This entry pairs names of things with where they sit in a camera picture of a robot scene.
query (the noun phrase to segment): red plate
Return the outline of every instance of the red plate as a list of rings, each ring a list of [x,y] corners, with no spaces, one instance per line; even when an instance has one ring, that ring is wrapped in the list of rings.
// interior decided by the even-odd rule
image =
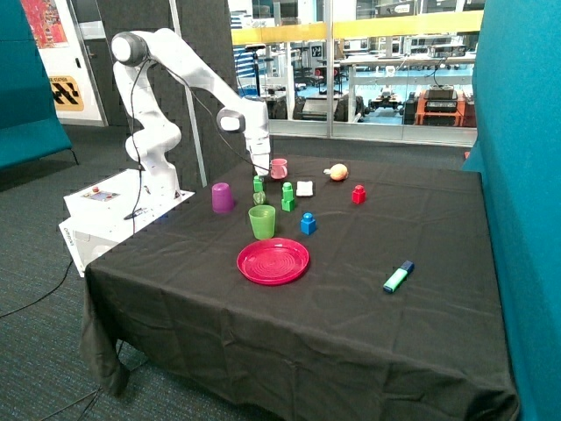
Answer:
[[[308,266],[306,247],[291,239],[262,239],[238,256],[238,269],[250,281],[282,285],[298,278]]]

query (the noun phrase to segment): glass wall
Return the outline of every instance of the glass wall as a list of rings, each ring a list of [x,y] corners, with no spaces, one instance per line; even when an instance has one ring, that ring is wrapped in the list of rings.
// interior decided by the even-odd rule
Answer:
[[[229,3],[239,92],[266,98],[271,133],[475,141],[472,72],[485,0]]]

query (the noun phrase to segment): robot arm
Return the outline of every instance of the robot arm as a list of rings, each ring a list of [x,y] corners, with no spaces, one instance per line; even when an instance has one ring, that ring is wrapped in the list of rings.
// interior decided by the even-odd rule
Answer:
[[[166,161],[164,152],[175,147],[180,139],[179,128],[163,115],[156,103],[146,72],[149,60],[163,65],[179,83],[190,88],[205,89],[224,108],[217,122],[224,132],[242,132],[258,175],[267,175],[271,153],[266,103],[261,98],[244,97],[223,81],[201,58],[169,29],[157,32],[121,32],[111,42],[117,59],[114,66],[117,87],[127,112],[143,125],[126,143],[128,154],[140,163],[163,194],[178,191],[177,174]]]

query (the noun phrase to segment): green block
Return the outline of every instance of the green block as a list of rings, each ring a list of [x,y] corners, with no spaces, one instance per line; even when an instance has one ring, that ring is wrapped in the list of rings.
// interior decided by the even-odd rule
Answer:
[[[255,175],[253,177],[253,191],[255,193],[263,191],[263,180],[261,180],[261,177],[259,177],[258,175]]]
[[[292,212],[292,211],[295,209],[295,207],[296,207],[296,203],[295,203],[295,200],[294,200],[294,199],[291,199],[291,200],[284,200],[284,199],[282,199],[282,200],[280,201],[280,206],[281,206],[281,208],[282,208],[284,211],[286,211],[286,212]]]
[[[258,191],[257,193],[253,193],[253,204],[255,204],[255,206],[265,203],[266,203],[266,196],[264,191]]]
[[[282,200],[295,200],[295,192],[290,182],[282,184]]]

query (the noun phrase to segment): pink cup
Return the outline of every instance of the pink cup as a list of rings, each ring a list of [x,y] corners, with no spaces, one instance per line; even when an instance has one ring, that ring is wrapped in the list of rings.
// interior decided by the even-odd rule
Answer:
[[[288,161],[284,158],[277,158],[271,161],[271,177],[275,180],[282,180],[288,175]]]

